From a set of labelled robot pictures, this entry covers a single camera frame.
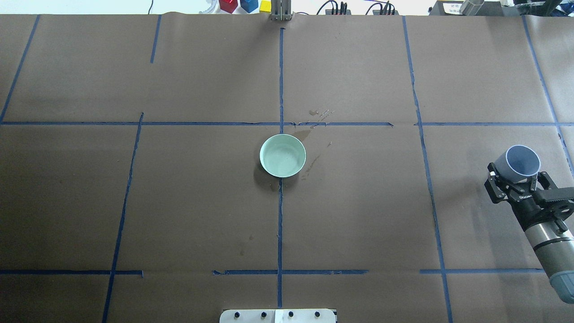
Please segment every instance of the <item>white floor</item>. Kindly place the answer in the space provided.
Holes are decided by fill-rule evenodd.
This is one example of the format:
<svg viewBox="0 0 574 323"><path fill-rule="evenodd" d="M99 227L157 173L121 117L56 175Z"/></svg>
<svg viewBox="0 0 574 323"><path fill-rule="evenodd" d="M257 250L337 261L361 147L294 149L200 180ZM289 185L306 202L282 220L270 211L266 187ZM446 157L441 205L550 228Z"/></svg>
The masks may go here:
<svg viewBox="0 0 574 323"><path fill-rule="evenodd" d="M147 14L151 2L152 0L1 0L0 14ZM346 2L353 14L365 14L373 4L366 0L346 0ZM391 0L391 2L400 14L406 16L426 16L429 7L435 4L435 0ZM195 14L208 9L210 3L211 0L154 0L151 13L177 11ZM292 0L292 10L316 14L323 3L324 0ZM235 13L245 14L245 11L239 7Z"/></svg>

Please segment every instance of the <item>bowl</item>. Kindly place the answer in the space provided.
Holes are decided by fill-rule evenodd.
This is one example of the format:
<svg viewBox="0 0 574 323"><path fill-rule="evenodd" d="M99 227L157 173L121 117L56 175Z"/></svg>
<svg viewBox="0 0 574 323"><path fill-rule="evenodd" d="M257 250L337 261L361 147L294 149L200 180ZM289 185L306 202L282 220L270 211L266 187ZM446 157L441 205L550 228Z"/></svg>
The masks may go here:
<svg viewBox="0 0 574 323"><path fill-rule="evenodd" d="M290 134L276 134L261 146L261 166L271 175L279 178L297 174L305 165L307 153L303 143Z"/></svg>

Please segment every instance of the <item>black cable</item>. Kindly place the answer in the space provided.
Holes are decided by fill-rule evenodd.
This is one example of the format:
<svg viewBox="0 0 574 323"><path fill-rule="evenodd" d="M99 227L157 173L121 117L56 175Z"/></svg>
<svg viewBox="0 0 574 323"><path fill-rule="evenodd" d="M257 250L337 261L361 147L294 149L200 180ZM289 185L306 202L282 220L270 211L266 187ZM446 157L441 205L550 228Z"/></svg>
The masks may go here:
<svg viewBox="0 0 574 323"><path fill-rule="evenodd" d="M380 14L380 13L383 11L383 4L380 3L380 2L375 2L374 4L372 4L372 5L369 7L369 9L367 9L367 13L366 13L365 15L368 15L368 14L369 14L369 11L371 11L371 9L372 9L374 6L376 6L376 5L381 6L381 9L380 9L380 11L379 11L379 14Z"/></svg>
<svg viewBox="0 0 574 323"><path fill-rule="evenodd" d="M336 6L336 11L339 11L339 4L335 1L335 0L327 0L327 2L325 2L321 8L319 8L319 10L317 10L317 14L319 14L321 12L321 9L323 9L324 6L326 6L328 3L331 3L331 6L333 6L333 3ZM335 10L335 8L331 8L331 14L335 14L335 12L333 12Z"/></svg>

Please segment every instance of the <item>blue block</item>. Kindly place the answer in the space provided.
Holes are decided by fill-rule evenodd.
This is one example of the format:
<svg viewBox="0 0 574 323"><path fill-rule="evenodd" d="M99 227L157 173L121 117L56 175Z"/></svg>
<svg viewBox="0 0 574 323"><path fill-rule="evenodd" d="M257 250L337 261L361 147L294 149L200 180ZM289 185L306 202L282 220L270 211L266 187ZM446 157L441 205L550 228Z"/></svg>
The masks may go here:
<svg viewBox="0 0 574 323"><path fill-rule="evenodd" d="M243 8L248 13L259 7L259 0L241 0L241 8Z"/></svg>

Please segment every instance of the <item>yellow block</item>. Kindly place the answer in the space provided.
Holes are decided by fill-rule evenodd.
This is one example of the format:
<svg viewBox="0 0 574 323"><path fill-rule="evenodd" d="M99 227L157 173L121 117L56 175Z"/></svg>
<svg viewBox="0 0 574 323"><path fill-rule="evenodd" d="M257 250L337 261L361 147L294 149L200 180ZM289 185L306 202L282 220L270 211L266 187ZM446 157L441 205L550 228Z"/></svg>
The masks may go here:
<svg viewBox="0 0 574 323"><path fill-rule="evenodd" d="M261 6L259 7L259 12L271 13L271 1L261 1Z"/></svg>

